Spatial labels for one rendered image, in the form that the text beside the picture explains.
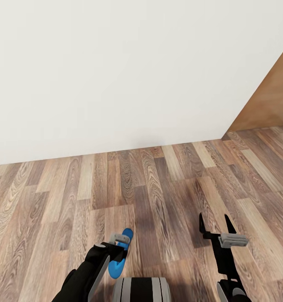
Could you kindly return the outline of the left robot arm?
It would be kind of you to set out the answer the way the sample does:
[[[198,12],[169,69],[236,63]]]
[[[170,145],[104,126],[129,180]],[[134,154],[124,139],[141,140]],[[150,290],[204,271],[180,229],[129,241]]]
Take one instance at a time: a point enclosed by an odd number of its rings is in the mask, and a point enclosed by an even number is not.
[[[52,302],[90,302],[109,262],[122,262],[127,257],[128,250],[117,246],[117,242],[129,244],[130,238],[113,232],[108,243],[95,244],[79,268],[69,273]]]

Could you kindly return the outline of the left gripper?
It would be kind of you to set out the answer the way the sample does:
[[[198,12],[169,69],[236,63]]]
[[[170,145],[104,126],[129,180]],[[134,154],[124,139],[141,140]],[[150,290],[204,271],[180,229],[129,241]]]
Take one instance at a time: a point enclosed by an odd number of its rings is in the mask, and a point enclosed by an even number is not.
[[[123,247],[112,245],[107,242],[102,242],[104,245],[108,245],[111,247],[113,255],[110,261],[122,262],[123,258],[126,259],[128,250],[124,250]]]

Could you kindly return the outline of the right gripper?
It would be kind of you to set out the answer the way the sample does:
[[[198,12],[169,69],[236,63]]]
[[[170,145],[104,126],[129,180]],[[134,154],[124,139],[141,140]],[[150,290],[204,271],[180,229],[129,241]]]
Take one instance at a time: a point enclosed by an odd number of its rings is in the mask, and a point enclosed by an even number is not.
[[[236,234],[235,228],[232,225],[229,217],[225,214],[225,220],[227,224],[227,228],[229,233]],[[202,217],[202,213],[199,214],[199,231],[203,234],[204,239],[210,239],[212,242],[214,255],[216,259],[220,260],[234,260],[231,248],[222,248],[220,245],[220,241],[218,237],[221,236],[221,234],[213,234],[205,230],[204,221]]]

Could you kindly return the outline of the robot trunk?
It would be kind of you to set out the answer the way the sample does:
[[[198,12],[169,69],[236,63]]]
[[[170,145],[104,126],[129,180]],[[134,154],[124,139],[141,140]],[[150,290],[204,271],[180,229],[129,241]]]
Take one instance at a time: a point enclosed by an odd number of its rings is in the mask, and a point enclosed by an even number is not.
[[[164,277],[118,277],[112,302],[171,302]]]

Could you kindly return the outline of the sandal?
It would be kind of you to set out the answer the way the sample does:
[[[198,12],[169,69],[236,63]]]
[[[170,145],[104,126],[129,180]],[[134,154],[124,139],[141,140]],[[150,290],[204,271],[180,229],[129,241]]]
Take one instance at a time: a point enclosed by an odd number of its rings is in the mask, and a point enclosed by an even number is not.
[[[132,232],[131,229],[125,229],[122,232],[122,235],[125,235],[125,236],[129,237],[130,242],[131,242],[131,239],[133,237],[133,232]],[[123,247],[124,250],[128,250],[129,244],[117,242],[117,246]],[[121,275],[121,273],[123,271],[123,268],[124,268],[124,265],[125,265],[125,261],[126,261],[126,259],[123,258],[122,262],[117,262],[117,261],[110,261],[109,262],[108,270],[109,270],[109,274],[110,274],[111,278],[117,279]]]

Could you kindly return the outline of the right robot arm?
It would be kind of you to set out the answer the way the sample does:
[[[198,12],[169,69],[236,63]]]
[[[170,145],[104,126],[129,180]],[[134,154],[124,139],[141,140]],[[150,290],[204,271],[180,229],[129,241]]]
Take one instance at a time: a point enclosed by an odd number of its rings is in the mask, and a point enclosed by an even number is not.
[[[226,214],[225,220],[229,233],[213,234],[205,230],[202,213],[199,214],[199,231],[204,239],[210,239],[212,242],[218,273],[227,275],[227,279],[217,282],[218,296],[221,302],[252,302],[243,288],[231,252],[232,246],[246,247],[249,239],[244,234],[236,233]],[[237,279],[237,282],[232,279]]]

